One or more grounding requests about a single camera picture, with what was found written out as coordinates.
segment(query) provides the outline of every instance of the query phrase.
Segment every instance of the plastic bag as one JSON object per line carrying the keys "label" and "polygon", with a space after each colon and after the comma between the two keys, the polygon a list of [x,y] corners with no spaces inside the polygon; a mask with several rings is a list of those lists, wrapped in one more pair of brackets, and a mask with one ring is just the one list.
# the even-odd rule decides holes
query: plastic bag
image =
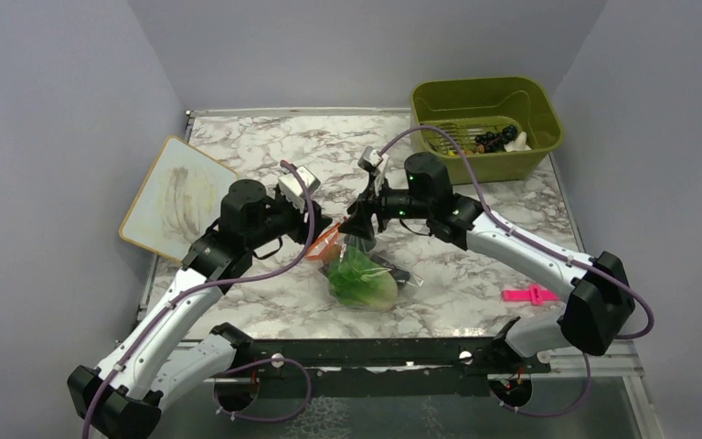
{"label": "plastic bag", "polygon": [[329,294],[346,306],[389,310],[399,291],[419,287],[423,280],[376,253],[377,243],[337,231],[339,224],[316,240],[306,259],[322,263]]}

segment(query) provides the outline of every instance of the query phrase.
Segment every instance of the white cutting board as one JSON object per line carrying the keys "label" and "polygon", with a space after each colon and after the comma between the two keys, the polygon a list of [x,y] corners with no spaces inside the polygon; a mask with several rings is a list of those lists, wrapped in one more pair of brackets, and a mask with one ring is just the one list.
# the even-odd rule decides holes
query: white cutting board
{"label": "white cutting board", "polygon": [[232,169],[170,136],[122,221],[120,237],[181,261],[219,216],[219,203],[236,179]]}

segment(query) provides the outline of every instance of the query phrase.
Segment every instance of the pink object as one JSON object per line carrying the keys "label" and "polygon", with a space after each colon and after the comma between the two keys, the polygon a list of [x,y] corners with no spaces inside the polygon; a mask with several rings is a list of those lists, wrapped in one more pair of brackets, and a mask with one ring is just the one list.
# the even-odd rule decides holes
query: pink object
{"label": "pink object", "polygon": [[537,284],[531,284],[527,290],[503,290],[502,300],[505,302],[531,302],[532,305],[542,305],[545,302],[558,301],[558,297],[550,290],[545,290]]}

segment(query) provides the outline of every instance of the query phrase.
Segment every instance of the tabletop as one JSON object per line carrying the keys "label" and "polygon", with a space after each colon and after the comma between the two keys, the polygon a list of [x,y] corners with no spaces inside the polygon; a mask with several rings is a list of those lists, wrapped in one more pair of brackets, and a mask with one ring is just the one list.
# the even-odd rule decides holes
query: tabletop
{"label": "tabletop", "polygon": [[[326,215],[339,220],[367,182],[367,173],[356,166],[362,151],[366,146],[382,147],[409,126],[403,112],[197,117],[189,143],[235,169],[239,178],[259,180],[268,188],[282,173],[281,159],[307,166],[322,182],[314,198]],[[392,187],[407,186],[402,168],[412,153],[407,137],[389,151],[387,177]],[[577,250],[548,158],[526,180],[482,187],[491,208],[519,227]],[[455,189],[476,198],[470,186]],[[410,226],[425,231],[419,221],[410,221]],[[327,293],[327,281],[317,267],[301,262],[274,279],[235,285],[197,320],[186,339],[201,339],[224,322],[255,338],[492,336],[515,316],[561,306],[502,302],[502,290],[527,288],[532,281],[496,260],[415,235],[394,221],[377,239],[391,261],[424,281],[420,288],[402,290],[391,310],[359,311],[338,304]],[[300,248],[285,240],[275,256],[255,261],[247,276],[284,266]],[[177,269],[177,263],[158,258],[149,304],[165,293]]]}

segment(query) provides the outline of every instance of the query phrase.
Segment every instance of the marble table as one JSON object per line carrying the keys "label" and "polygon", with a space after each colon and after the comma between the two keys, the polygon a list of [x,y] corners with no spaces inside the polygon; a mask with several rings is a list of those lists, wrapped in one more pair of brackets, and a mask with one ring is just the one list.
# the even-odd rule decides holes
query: marble table
{"label": "marble table", "polygon": [[[189,143],[236,169],[239,177],[257,179],[268,188],[281,173],[280,159],[308,166],[322,181],[315,197],[324,213],[339,219],[365,185],[367,175],[356,167],[364,148],[381,147],[409,126],[404,112],[198,117]],[[407,138],[390,151],[391,186],[406,186],[402,166],[411,153]],[[577,250],[548,159],[525,181],[483,184],[483,189],[492,209],[518,226]],[[474,197],[469,186],[456,190]],[[416,231],[425,230],[418,221],[410,223]],[[315,265],[301,262],[270,281],[234,286],[195,323],[186,339],[203,338],[223,322],[255,338],[490,336],[514,316],[533,316],[560,306],[503,303],[503,289],[526,288],[532,281],[483,255],[414,235],[396,221],[378,235],[378,241],[398,265],[424,279],[421,288],[403,290],[392,310],[343,307],[328,295],[326,280]],[[255,261],[247,275],[283,266],[299,250],[286,240],[277,255]],[[158,258],[149,304],[165,292],[177,268],[176,263]]]}

